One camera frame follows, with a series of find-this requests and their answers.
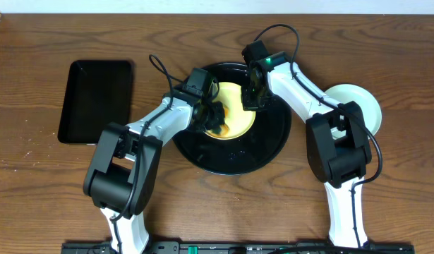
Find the orange green scrub sponge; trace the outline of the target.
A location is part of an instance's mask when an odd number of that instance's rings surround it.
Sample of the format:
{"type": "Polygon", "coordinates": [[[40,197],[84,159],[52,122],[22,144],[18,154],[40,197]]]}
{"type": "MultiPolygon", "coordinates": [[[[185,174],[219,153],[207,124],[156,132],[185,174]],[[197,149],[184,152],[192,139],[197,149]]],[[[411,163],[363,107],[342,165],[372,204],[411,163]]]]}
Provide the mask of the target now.
{"type": "Polygon", "coordinates": [[[229,128],[226,124],[222,124],[219,127],[213,128],[210,132],[214,136],[225,136],[227,132],[229,131],[229,128]]]}

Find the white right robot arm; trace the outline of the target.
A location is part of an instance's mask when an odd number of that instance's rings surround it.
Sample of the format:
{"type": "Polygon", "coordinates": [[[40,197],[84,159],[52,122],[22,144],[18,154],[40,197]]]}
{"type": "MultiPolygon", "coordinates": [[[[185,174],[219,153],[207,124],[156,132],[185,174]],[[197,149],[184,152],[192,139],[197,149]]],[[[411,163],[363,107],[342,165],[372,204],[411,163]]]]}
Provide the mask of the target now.
{"type": "Polygon", "coordinates": [[[362,248],[368,241],[357,215],[361,185],[371,161],[369,131],[355,102],[342,104],[310,81],[285,52],[244,49],[248,84],[241,88],[246,111],[262,111],[278,96],[306,125],[310,168],[324,183],[330,209],[329,237],[334,246],[362,248]]]}

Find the mint green plate with streak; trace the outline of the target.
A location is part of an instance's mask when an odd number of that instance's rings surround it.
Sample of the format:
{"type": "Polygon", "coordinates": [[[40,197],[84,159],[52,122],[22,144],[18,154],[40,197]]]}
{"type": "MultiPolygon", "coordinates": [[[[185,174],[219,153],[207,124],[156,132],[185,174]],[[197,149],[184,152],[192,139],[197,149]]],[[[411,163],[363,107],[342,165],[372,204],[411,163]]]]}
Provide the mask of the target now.
{"type": "Polygon", "coordinates": [[[325,91],[332,99],[345,104],[356,102],[362,112],[367,129],[375,135],[382,123],[382,112],[376,98],[366,89],[353,84],[339,84],[325,91]]]}

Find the yellow plate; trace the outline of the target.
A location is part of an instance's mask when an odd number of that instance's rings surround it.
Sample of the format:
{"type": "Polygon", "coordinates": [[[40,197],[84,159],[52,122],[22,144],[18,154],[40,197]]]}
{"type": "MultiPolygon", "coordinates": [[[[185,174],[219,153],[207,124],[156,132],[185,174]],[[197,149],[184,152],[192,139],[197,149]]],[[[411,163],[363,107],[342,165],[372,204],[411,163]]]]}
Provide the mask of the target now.
{"type": "Polygon", "coordinates": [[[205,131],[205,134],[218,140],[231,140],[238,138],[246,133],[255,121],[254,111],[244,111],[241,101],[241,86],[231,82],[220,82],[219,92],[214,99],[221,102],[225,110],[225,124],[229,131],[225,136],[219,137],[205,131]]]}

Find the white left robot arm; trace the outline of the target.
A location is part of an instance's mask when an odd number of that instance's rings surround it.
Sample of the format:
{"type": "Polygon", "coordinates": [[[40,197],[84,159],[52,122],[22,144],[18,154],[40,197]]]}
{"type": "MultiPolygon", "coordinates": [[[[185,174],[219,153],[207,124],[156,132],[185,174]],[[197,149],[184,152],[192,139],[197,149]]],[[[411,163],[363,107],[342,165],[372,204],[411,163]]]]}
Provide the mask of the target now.
{"type": "Polygon", "coordinates": [[[196,95],[173,89],[139,121],[110,123],[97,143],[83,192],[106,217],[111,241],[107,253],[142,253],[150,240],[143,210],[152,195],[162,147],[189,126],[201,126],[214,109],[218,123],[224,108],[220,90],[196,95]]]}

